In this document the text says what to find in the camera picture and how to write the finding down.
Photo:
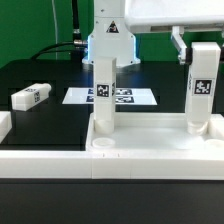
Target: white plastic platform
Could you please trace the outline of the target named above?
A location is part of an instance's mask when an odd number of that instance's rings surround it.
[[[108,138],[115,142],[113,146],[94,147],[94,140]],[[172,113],[115,113],[115,131],[110,135],[94,131],[93,114],[90,116],[86,148],[90,151],[142,152],[147,150],[172,150],[187,152],[204,150],[206,141],[224,140],[224,118],[212,115],[208,133],[202,136],[187,132],[185,114]]]
[[[165,31],[172,26],[185,26],[186,30],[220,30],[224,22],[223,0],[126,0],[125,23],[133,33]]]
[[[12,128],[11,113],[0,111],[0,143]]]

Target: white tray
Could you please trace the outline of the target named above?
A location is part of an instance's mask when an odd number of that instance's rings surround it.
[[[110,149],[93,146],[98,138],[115,141]],[[194,136],[187,132],[185,114],[171,113],[115,113],[115,131],[110,135],[94,131],[93,114],[89,120],[86,149],[89,151],[135,151],[145,150],[204,150],[207,140],[224,140],[224,118],[212,115],[208,133]]]

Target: wire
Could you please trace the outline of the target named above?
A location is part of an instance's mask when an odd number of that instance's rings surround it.
[[[138,52],[137,52],[137,57],[140,58],[140,48],[141,48],[141,43],[142,43],[142,34],[139,36],[139,42],[138,42]]]
[[[58,44],[58,21],[57,21],[57,12],[56,12],[54,0],[52,0],[52,9],[53,9],[53,16],[54,16],[55,43]]]
[[[30,59],[35,60],[41,54],[41,52],[45,52],[45,51],[51,50],[53,48],[62,47],[62,46],[68,46],[68,45],[69,46],[74,46],[74,43],[71,42],[71,41],[68,41],[68,42],[62,42],[62,43],[50,45],[50,46],[45,47],[42,50],[40,50],[38,53],[33,55]]]
[[[75,52],[75,51],[84,51],[85,48],[76,48],[74,50],[55,50],[55,51],[40,51],[39,53],[35,54],[34,56],[31,57],[32,60],[36,60],[40,55],[42,54],[50,54],[50,53],[58,53],[58,52]]]

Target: white plastic structure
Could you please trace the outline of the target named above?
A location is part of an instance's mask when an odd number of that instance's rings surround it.
[[[0,112],[0,143],[8,134],[8,132],[12,128],[12,120],[11,120],[11,113],[1,111]]]
[[[125,23],[132,33],[223,30],[223,0],[125,0]]]
[[[188,132],[202,135],[212,113],[221,49],[216,43],[193,43],[192,49],[185,113]]]
[[[94,0],[94,30],[88,37],[84,65],[93,65],[100,56],[117,58],[119,68],[140,63],[135,36],[124,24],[124,5],[124,0]]]
[[[94,66],[94,121],[101,134],[114,131],[116,58],[99,57]]]
[[[47,83],[36,83],[32,86],[25,88],[11,95],[12,109],[27,111],[31,107],[47,99],[49,97],[50,90],[51,86]]]

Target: marker sticker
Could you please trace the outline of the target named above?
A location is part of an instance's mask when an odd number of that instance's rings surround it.
[[[213,95],[213,81],[211,79],[195,80],[194,95]]]
[[[107,29],[107,33],[119,33],[117,26],[114,21],[110,24],[109,28]]]

